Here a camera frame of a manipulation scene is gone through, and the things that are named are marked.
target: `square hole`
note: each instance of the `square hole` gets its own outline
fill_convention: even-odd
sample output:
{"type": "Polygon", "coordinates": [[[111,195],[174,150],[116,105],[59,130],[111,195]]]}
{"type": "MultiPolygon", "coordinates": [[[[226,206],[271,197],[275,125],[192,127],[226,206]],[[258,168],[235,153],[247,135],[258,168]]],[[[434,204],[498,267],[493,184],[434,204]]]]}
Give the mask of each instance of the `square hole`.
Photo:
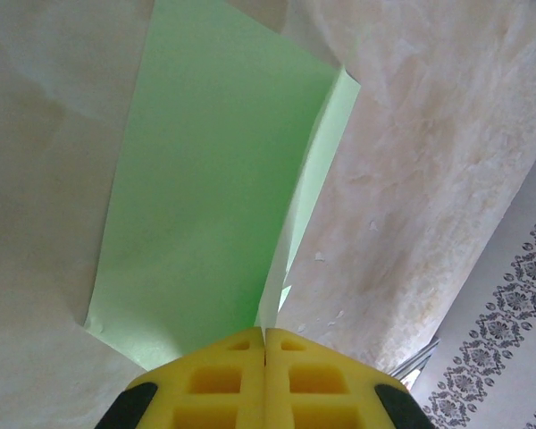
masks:
{"type": "Polygon", "coordinates": [[[235,429],[236,407],[182,407],[174,410],[172,429],[235,429]]]}
{"type": "Polygon", "coordinates": [[[306,349],[303,345],[290,340],[284,340],[281,343],[281,348],[286,351],[304,351],[306,349]]]}
{"type": "Polygon", "coordinates": [[[202,366],[190,377],[188,393],[240,393],[242,370],[234,366],[202,366]]]}
{"type": "Polygon", "coordinates": [[[250,349],[250,341],[244,340],[237,342],[229,347],[229,350],[248,350],[250,349]]]}
{"type": "Polygon", "coordinates": [[[327,364],[295,364],[289,369],[291,393],[348,393],[341,371],[327,364]]]}
{"type": "Polygon", "coordinates": [[[293,406],[294,429],[364,429],[355,407],[293,406]]]}

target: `green paper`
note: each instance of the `green paper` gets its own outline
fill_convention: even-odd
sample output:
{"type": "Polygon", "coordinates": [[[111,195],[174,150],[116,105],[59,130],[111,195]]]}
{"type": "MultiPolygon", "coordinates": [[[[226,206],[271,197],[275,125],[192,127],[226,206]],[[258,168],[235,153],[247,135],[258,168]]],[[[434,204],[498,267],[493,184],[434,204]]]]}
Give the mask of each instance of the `green paper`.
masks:
{"type": "Polygon", "coordinates": [[[256,316],[256,324],[262,327],[263,332],[266,328],[276,326],[278,312],[288,297],[289,289],[285,289],[285,292],[282,290],[286,275],[294,262],[331,161],[348,125],[359,88],[359,84],[345,70],[339,71],[314,126],[256,316]]]}
{"type": "Polygon", "coordinates": [[[223,2],[156,1],[92,334],[150,369],[254,323],[335,74],[223,2]]]}

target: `black rubber edge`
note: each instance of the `black rubber edge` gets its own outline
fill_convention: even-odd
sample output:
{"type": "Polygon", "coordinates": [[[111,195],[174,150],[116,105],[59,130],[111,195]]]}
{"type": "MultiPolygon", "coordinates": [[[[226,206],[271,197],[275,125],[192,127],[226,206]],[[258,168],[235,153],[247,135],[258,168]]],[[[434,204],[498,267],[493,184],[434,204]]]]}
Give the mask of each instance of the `black rubber edge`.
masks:
{"type": "Polygon", "coordinates": [[[135,429],[157,392],[155,383],[143,383],[122,392],[96,429],[135,429]]]}
{"type": "Polygon", "coordinates": [[[387,384],[377,384],[375,393],[396,429],[434,429],[409,393],[387,384]]]}

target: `paper sheet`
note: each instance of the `paper sheet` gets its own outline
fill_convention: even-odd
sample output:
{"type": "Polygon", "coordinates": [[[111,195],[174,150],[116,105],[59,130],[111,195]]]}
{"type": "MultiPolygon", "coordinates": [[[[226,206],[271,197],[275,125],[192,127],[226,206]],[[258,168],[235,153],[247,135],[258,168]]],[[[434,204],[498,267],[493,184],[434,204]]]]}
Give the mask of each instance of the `paper sheet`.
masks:
{"type": "Polygon", "coordinates": [[[157,0],[91,333],[150,369],[254,323],[335,74],[223,2],[157,0]]]}
{"type": "Polygon", "coordinates": [[[256,325],[262,327],[263,333],[266,328],[276,326],[278,311],[283,304],[282,287],[286,274],[294,262],[325,177],[330,170],[331,161],[348,125],[349,114],[356,102],[359,88],[359,84],[345,70],[340,70],[314,125],[306,159],[281,231],[256,316],[256,325]]]}

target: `yellow plastic object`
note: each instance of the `yellow plastic object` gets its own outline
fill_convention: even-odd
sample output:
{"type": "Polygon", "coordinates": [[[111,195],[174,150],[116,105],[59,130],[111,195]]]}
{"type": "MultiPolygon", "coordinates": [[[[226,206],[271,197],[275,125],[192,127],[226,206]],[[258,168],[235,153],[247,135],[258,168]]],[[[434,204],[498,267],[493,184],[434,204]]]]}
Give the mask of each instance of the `yellow plastic object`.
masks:
{"type": "Polygon", "coordinates": [[[266,331],[269,429],[395,429],[375,393],[388,375],[282,329],[266,331]]]}
{"type": "Polygon", "coordinates": [[[158,390],[137,429],[260,429],[264,340],[251,328],[141,375],[158,390]]]}
{"type": "Polygon", "coordinates": [[[150,371],[96,429],[431,428],[397,380],[281,329],[260,328],[150,371]]]}

